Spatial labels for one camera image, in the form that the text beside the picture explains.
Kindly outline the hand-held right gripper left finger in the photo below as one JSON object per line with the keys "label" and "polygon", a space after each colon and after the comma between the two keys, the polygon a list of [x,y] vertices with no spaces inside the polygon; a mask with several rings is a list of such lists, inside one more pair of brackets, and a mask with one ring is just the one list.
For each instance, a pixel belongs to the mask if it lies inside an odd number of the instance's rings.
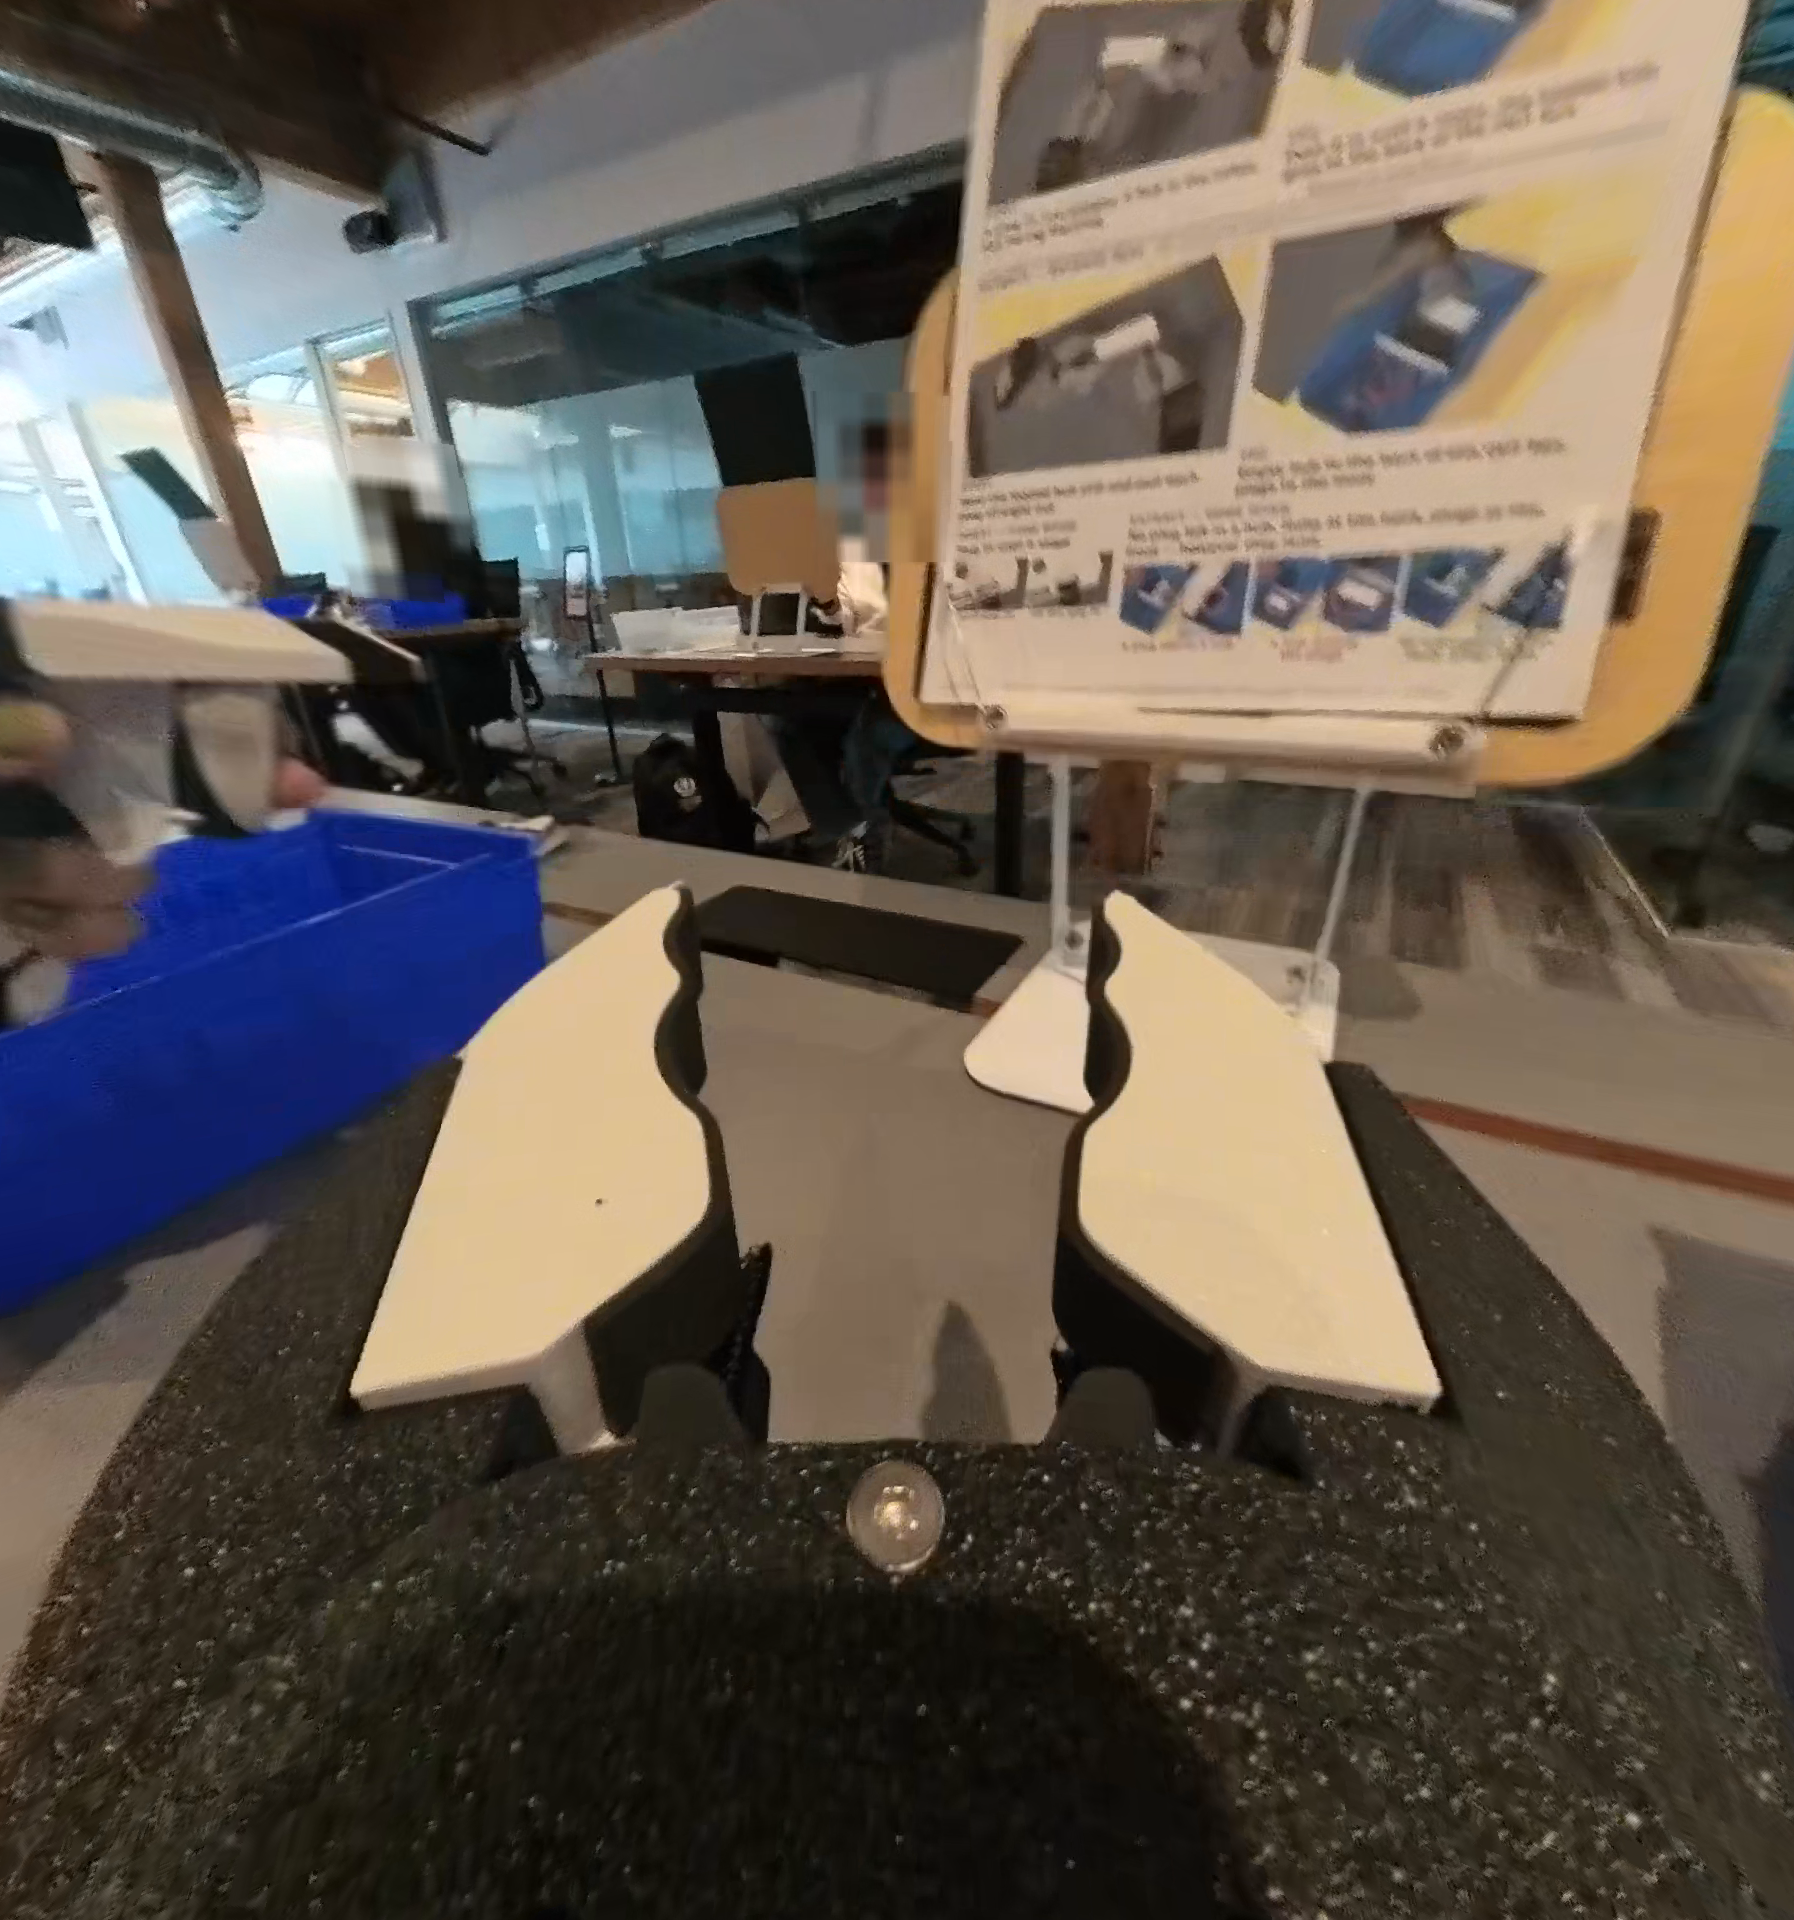
{"label": "hand-held right gripper left finger", "polygon": [[651,1380],[760,1444],[769,1250],[741,1245],[703,1100],[692,892],[664,884],[549,963],[458,1074],[349,1377],[388,1414],[521,1393],[561,1452],[633,1441]]}

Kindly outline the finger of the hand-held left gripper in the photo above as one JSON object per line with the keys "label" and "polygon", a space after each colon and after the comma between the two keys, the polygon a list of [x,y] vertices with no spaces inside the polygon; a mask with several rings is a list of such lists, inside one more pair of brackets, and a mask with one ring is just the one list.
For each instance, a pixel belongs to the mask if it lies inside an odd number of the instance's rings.
{"label": "finger of the hand-held left gripper", "polygon": [[330,670],[336,680],[372,688],[429,684],[423,654],[411,652],[400,641],[357,625],[349,617],[310,614],[293,617],[290,625],[343,662],[343,668]]}
{"label": "finger of the hand-held left gripper", "polygon": [[51,682],[131,685],[335,685],[341,652],[253,609],[13,598],[21,662]]}

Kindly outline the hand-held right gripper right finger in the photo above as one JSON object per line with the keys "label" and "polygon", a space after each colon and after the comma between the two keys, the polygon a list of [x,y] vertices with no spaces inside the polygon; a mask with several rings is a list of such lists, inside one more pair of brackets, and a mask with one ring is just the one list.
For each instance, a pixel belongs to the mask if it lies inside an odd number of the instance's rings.
{"label": "hand-held right gripper right finger", "polygon": [[1433,1414],[1433,1345],[1317,1046],[1129,893],[1096,910],[1055,1228],[1057,1431],[1233,1452],[1269,1397]]}

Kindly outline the person's left hand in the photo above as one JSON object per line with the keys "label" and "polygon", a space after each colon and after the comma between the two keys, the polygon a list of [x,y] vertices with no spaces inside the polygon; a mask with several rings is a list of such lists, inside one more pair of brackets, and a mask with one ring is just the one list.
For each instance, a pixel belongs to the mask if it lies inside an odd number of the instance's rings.
{"label": "person's left hand", "polygon": [[0,837],[0,938],[63,965],[115,956],[142,932],[147,886],[147,866],[120,866],[84,839]]}

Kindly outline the wooden office desk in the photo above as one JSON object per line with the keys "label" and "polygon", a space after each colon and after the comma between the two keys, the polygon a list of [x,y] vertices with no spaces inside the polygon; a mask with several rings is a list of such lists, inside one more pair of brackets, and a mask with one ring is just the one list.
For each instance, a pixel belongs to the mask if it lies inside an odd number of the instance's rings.
{"label": "wooden office desk", "polygon": [[[858,694],[886,685],[888,662],[864,649],[811,650],[801,645],[747,650],[741,647],[696,647],[661,652],[605,652],[589,662],[589,673],[649,677],[675,690],[692,717],[755,715],[804,717],[846,706]],[[943,752],[979,755],[994,765],[991,872],[995,893],[1026,895],[1028,882],[1028,762],[1019,752],[954,745],[951,733],[929,733]]]}
{"label": "wooden office desk", "polygon": [[364,601],[268,594],[261,609],[335,649],[345,684],[310,684],[306,727],[343,783],[484,809],[508,777],[526,785],[525,752],[490,732],[521,720],[530,682],[521,625],[466,616],[458,598]]}

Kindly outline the black backpack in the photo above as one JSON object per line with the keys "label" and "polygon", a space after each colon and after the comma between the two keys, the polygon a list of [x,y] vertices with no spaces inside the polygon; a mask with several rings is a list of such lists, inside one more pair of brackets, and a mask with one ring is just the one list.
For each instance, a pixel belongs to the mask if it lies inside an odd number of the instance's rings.
{"label": "black backpack", "polygon": [[630,791],[639,837],[651,843],[751,854],[759,816],[727,769],[690,743],[659,735],[634,760]]}

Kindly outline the small wooden board stand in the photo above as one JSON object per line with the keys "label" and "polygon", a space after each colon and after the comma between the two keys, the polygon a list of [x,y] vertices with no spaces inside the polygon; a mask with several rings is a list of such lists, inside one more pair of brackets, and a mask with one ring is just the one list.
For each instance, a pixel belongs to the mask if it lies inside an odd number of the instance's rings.
{"label": "small wooden board stand", "polygon": [[759,649],[765,602],[794,598],[790,637],[803,632],[813,604],[828,606],[839,588],[839,521],[815,478],[726,486],[718,493],[718,536],[729,586],[747,604],[741,649]]}

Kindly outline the black desk pad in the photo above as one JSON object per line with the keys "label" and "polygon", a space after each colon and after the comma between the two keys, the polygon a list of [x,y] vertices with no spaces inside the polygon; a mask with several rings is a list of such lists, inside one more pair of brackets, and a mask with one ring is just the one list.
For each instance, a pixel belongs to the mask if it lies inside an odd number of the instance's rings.
{"label": "black desk pad", "polygon": [[1009,932],[760,887],[703,899],[694,920],[703,951],[757,969],[838,975],[952,1012],[970,1012],[1022,948]]}

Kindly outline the black computer monitor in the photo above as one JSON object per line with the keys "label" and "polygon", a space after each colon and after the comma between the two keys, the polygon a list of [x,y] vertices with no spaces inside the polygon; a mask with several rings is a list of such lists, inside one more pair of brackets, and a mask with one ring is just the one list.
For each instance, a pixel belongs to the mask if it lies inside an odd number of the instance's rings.
{"label": "black computer monitor", "polygon": [[807,391],[794,353],[692,375],[726,490],[818,478]]}

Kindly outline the black office chair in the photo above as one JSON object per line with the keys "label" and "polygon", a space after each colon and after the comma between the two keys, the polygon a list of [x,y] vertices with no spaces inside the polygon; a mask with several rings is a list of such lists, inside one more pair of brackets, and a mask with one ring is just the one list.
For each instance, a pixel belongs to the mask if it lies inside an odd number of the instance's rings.
{"label": "black office chair", "polygon": [[886,814],[891,829],[907,832],[922,841],[951,853],[959,878],[973,880],[981,872],[976,819],[954,809],[911,800],[900,789],[900,781],[911,776],[934,774],[939,756],[936,746],[924,743],[911,745],[902,756],[899,756],[891,777],[886,783]]}

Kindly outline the instruction sign on stand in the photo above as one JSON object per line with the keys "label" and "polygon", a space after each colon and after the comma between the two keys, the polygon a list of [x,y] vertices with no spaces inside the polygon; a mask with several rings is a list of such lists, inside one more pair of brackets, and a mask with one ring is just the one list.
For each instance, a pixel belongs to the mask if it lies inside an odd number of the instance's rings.
{"label": "instruction sign on stand", "polygon": [[1772,4],[983,4],[911,350],[888,677],[1055,779],[1050,948],[965,1069],[1086,1108],[1075,774],[1370,800],[1622,769],[1719,654],[1794,363]]}

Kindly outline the wooden support post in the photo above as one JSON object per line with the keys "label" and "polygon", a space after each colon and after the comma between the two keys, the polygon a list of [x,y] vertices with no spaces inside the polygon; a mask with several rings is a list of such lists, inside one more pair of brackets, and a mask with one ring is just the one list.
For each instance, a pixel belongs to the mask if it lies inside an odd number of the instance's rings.
{"label": "wooden support post", "polygon": [[1102,759],[1086,819],[1086,853],[1102,878],[1147,878],[1162,850],[1181,762]]}
{"label": "wooden support post", "polygon": [[116,228],[144,324],[216,515],[237,548],[237,560],[245,563],[253,584],[264,588],[278,574],[276,545],[237,441],[237,422],[190,271],[168,224],[160,178],[145,161],[110,151],[94,155],[94,178]]}

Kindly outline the silver ventilation duct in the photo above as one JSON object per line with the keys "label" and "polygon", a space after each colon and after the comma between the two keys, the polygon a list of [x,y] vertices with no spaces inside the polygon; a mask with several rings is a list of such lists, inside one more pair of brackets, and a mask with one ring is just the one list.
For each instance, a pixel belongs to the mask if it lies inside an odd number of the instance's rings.
{"label": "silver ventilation duct", "polygon": [[0,52],[0,120],[67,140],[91,155],[116,155],[173,168],[211,196],[226,226],[253,220],[264,204],[257,165],[229,140],[164,108],[105,98],[84,84],[47,78]]}

